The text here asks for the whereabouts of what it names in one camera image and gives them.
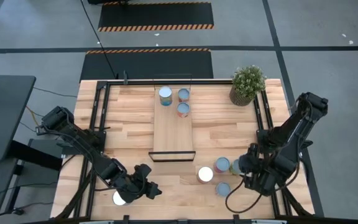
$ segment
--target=wooden table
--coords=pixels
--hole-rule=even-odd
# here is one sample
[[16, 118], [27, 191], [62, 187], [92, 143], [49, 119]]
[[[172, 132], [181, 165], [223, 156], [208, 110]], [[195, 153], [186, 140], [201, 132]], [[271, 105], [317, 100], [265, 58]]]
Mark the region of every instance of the wooden table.
[[[96, 82], [82, 81], [80, 85], [74, 114], [75, 123], [83, 129], [90, 125]], [[111, 128], [107, 129], [105, 154], [118, 159], [129, 174], [133, 173], [136, 164], [149, 165], [152, 168], [149, 181], [157, 183], [163, 193], [154, 200], [143, 196], [128, 206], [118, 207], [112, 202], [113, 190], [95, 192], [92, 220], [122, 220], [123, 215], [130, 215], [131, 220], [232, 219], [233, 214], [225, 208], [224, 198], [215, 194], [215, 186], [218, 182], [227, 182], [233, 189], [241, 178], [225, 172], [215, 174], [209, 184], [200, 184], [196, 173], [202, 166], [212, 167], [220, 156], [226, 156], [230, 161], [237, 159], [247, 152], [250, 143], [256, 142], [254, 105], [233, 105], [229, 99], [230, 85], [192, 85], [190, 105], [195, 159], [193, 162], [156, 163], [148, 155], [154, 139], [154, 88], [153, 85], [111, 86], [105, 125]], [[266, 92], [274, 125], [279, 126], [289, 117], [280, 80], [266, 80]], [[259, 101], [267, 128], [260, 95]], [[82, 156], [76, 156], [61, 171], [51, 217], [58, 215], [76, 192], [82, 161]], [[105, 187], [97, 179], [96, 188]], [[289, 189], [304, 208], [313, 213], [302, 167]], [[277, 193], [280, 211], [284, 213], [281, 192]], [[87, 195], [86, 192], [83, 197], [81, 215], [85, 214]], [[258, 195], [241, 187], [229, 199], [229, 206], [242, 210]], [[240, 218], [273, 217], [268, 197], [262, 197], [252, 210], [240, 214]]]

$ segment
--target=plant pot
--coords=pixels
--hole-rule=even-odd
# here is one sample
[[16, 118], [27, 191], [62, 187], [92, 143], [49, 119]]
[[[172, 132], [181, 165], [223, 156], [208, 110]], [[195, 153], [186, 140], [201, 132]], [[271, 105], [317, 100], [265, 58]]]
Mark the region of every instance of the plant pot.
[[255, 98], [255, 96], [242, 96], [238, 94], [233, 86], [231, 87], [229, 96], [232, 103], [237, 106], [247, 106]]

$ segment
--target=potted plant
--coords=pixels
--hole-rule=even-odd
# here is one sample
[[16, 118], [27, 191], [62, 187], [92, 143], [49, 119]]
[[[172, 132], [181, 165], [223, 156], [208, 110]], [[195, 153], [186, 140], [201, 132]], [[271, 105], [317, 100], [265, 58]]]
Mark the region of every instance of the potted plant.
[[255, 65], [238, 68], [234, 73], [230, 100], [237, 106], [248, 105], [259, 91], [265, 89], [265, 79], [262, 70]]

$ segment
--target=can lid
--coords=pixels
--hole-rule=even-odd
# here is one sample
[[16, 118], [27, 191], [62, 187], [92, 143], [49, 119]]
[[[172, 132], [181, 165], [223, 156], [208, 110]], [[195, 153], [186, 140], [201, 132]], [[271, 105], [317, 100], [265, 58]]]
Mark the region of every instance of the can lid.
[[219, 157], [215, 162], [216, 168], [221, 171], [226, 171], [230, 168], [230, 161], [225, 157]]
[[178, 96], [181, 98], [181, 99], [188, 99], [189, 98], [189, 95], [190, 95], [190, 92], [186, 89], [186, 88], [182, 88], [179, 90], [178, 92]]
[[118, 191], [116, 191], [113, 195], [112, 195], [112, 201], [116, 204], [116, 205], [125, 205], [126, 202], [121, 198], [121, 196], [119, 195]]
[[236, 159], [236, 160], [233, 161], [232, 167], [233, 167], [233, 169], [234, 169], [238, 174], [241, 173], [240, 166], [239, 166], [239, 160], [238, 160], [238, 159]]
[[202, 167], [199, 171], [198, 171], [198, 177], [205, 182], [208, 182], [210, 180], [212, 180], [212, 177], [214, 176], [214, 173], [212, 171], [211, 168], [209, 167]]
[[169, 97], [172, 95], [172, 90], [168, 86], [163, 86], [158, 93], [161, 97]]
[[230, 185], [224, 182], [218, 183], [216, 186], [216, 193], [220, 196], [226, 197], [230, 193]]
[[179, 103], [178, 104], [178, 111], [181, 113], [189, 113], [190, 105], [187, 103]]

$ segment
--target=tin can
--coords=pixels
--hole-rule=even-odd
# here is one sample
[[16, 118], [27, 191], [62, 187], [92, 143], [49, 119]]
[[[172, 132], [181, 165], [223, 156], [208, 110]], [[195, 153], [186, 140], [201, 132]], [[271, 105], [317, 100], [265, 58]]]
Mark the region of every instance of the tin can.
[[230, 168], [230, 161], [229, 159], [225, 158], [225, 157], [219, 157], [218, 159], [216, 159], [215, 164], [214, 164], [214, 170], [221, 174], [224, 171], [227, 171]]
[[239, 166], [239, 160], [236, 159], [232, 162], [232, 164], [230, 165], [230, 173], [233, 175], [240, 175], [241, 174], [241, 170], [240, 170], [240, 166]]
[[160, 102], [163, 106], [169, 106], [172, 104], [172, 90], [169, 86], [161, 87], [160, 91], [158, 91], [160, 95]]
[[201, 169], [198, 170], [197, 180], [202, 184], [208, 183], [209, 181], [212, 180], [213, 177], [214, 177], [214, 172], [209, 167], [202, 167]]
[[115, 205], [123, 206], [123, 205], [129, 205], [130, 203], [127, 203], [124, 201], [124, 199], [121, 198], [118, 191], [115, 191], [115, 193], [112, 195], [112, 202], [114, 202]]
[[228, 183], [220, 182], [215, 187], [217, 195], [226, 197], [230, 193], [230, 185]]
[[177, 111], [179, 117], [186, 118], [190, 112], [190, 105], [188, 103], [179, 103]]
[[190, 98], [190, 91], [186, 88], [181, 88], [178, 91], [178, 101], [181, 102], [189, 102], [189, 98]]

